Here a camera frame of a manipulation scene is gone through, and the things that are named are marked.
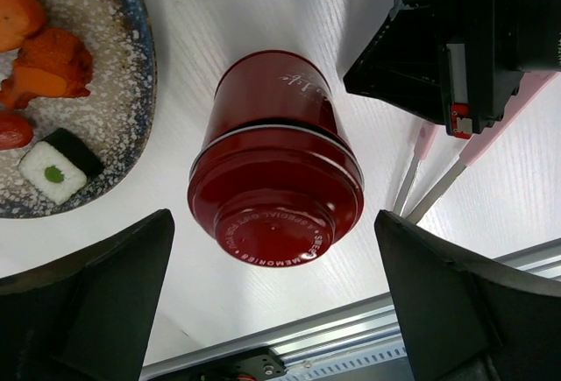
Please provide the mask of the silver tin lid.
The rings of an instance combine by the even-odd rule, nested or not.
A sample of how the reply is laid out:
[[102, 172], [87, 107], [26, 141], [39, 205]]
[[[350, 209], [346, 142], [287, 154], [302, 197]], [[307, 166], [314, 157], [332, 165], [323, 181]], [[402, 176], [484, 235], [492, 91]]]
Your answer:
[[364, 178], [346, 145], [261, 126], [208, 144], [192, 165], [189, 209], [233, 258], [286, 268], [320, 258], [359, 221]]

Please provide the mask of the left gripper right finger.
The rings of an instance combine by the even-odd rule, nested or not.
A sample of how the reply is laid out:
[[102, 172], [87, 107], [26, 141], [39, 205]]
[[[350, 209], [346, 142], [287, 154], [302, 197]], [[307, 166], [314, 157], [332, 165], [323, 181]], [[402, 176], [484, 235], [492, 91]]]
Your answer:
[[381, 210], [374, 222], [416, 380], [558, 380], [560, 284]]

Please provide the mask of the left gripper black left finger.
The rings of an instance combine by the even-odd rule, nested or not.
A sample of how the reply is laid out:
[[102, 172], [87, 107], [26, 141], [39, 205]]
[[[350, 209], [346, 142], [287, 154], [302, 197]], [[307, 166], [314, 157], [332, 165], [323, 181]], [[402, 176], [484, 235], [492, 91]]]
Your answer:
[[158, 210], [1, 280], [3, 380], [137, 380], [174, 240]]

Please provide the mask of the pink metal tongs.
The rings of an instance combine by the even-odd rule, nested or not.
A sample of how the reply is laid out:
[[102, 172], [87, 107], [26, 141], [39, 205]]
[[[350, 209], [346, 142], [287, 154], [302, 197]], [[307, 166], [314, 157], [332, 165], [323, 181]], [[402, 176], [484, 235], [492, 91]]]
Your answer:
[[[406, 216], [406, 219], [412, 223], [419, 223], [431, 207], [448, 191], [461, 173], [476, 162], [520, 113], [558, 76], [559, 73], [525, 74], [521, 80], [518, 93], [508, 100], [502, 120], [492, 128], [486, 128], [481, 134], [475, 134], [469, 139], [459, 153], [454, 165], [423, 196]], [[426, 158], [436, 131], [437, 129], [434, 124], [425, 122], [418, 134], [413, 158], [394, 203], [393, 211], [398, 215], [402, 215], [403, 206], [415, 180], [418, 165]]]

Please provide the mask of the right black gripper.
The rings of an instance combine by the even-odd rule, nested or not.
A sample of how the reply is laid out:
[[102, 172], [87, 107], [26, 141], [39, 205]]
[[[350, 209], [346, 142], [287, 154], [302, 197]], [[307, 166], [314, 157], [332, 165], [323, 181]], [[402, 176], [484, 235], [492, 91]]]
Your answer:
[[348, 93], [470, 138], [502, 121], [525, 74], [560, 69], [560, 0], [413, 1], [396, 0], [344, 75]]

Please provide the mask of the red cylindrical tin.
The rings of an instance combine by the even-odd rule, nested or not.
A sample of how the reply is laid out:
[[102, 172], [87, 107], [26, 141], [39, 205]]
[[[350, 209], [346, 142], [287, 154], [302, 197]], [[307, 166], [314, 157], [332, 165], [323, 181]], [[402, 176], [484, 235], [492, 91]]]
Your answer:
[[223, 75], [204, 143], [259, 124], [301, 125], [350, 146], [321, 71], [302, 56], [282, 50], [251, 53]]

